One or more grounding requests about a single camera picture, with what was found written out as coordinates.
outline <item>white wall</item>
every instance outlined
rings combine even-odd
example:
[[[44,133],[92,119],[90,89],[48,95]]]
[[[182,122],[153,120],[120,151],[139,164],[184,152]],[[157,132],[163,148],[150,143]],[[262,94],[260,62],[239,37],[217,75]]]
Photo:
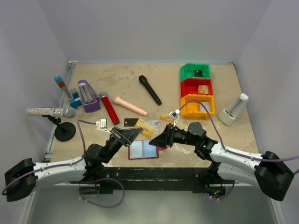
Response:
[[[273,0],[237,62],[247,110],[261,152],[280,158],[299,154],[299,1]],[[298,161],[287,165],[295,171]],[[283,210],[289,224],[298,223],[299,176]]]
[[[4,173],[32,157],[42,161],[53,125],[28,117],[27,107],[58,106],[54,82],[67,74],[67,59],[37,0],[0,2],[0,189]],[[15,224],[23,201],[0,196],[0,222]]]
[[[39,0],[82,62],[232,62],[271,0]]]

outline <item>orange bin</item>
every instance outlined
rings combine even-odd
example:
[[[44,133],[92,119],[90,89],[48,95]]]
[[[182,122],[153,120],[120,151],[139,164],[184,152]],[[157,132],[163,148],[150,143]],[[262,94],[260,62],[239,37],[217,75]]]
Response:
[[[209,102],[210,114],[215,114],[214,96],[188,94],[181,98],[181,106],[183,106],[186,102],[192,99],[196,99],[200,102]],[[181,116],[184,116],[186,118],[204,118],[204,119],[209,118],[207,112],[200,110],[199,103],[196,101],[190,102],[186,106],[184,106],[181,110]]]

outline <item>microphone stand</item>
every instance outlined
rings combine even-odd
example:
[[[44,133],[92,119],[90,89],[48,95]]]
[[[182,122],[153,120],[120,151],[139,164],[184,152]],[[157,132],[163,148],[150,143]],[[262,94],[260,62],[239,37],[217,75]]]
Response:
[[[61,118],[55,118],[50,115],[42,115],[44,118],[48,118],[54,125],[56,125],[56,129],[54,135],[59,141],[68,141],[72,137],[74,137],[76,133],[76,127],[70,122],[61,122]]]

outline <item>microphone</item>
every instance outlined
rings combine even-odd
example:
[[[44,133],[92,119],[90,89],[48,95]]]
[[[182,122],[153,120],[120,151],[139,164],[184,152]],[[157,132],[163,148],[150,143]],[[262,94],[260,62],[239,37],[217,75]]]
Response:
[[[146,111],[144,111],[143,109],[141,109],[141,108],[139,108],[139,107],[137,107],[137,106],[135,106],[135,105],[133,105],[133,104],[131,104],[131,103],[125,101],[125,100],[123,100],[123,99],[120,98],[120,97],[112,97],[112,100],[113,100],[113,102],[114,102],[115,104],[118,104],[118,105],[121,105],[121,106],[123,106],[123,107],[126,107],[126,108],[128,108],[129,110],[132,110],[132,111],[134,111],[134,112],[136,112],[136,113],[138,113],[138,114],[140,114],[140,115],[142,115],[142,116],[145,116],[145,117],[146,117],[146,115],[148,114],[148,113],[147,113]]]
[[[109,114],[110,119],[112,120],[112,123],[114,125],[119,124],[120,120],[118,119],[110,100],[108,99],[107,93],[106,92],[100,92],[99,98],[103,101],[103,104]]]
[[[162,102],[160,100],[160,98],[158,97],[158,95],[155,93],[155,91],[153,90],[153,88],[150,86],[150,84],[148,83],[148,80],[145,76],[139,76],[139,82],[144,85],[144,87],[146,88],[146,90],[150,93],[151,97],[153,97],[153,99],[155,100],[155,102],[158,105],[161,105]]]
[[[74,118],[76,116],[76,109],[68,108],[27,108],[27,114],[31,116],[47,116],[52,117],[66,117]]]

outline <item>silver glitter microphone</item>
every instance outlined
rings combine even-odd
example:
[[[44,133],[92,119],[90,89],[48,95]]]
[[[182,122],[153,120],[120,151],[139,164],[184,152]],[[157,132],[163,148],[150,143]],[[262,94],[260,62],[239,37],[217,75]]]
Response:
[[[53,117],[74,118],[76,116],[76,109],[68,108],[28,108],[27,114],[31,116],[50,115]]]

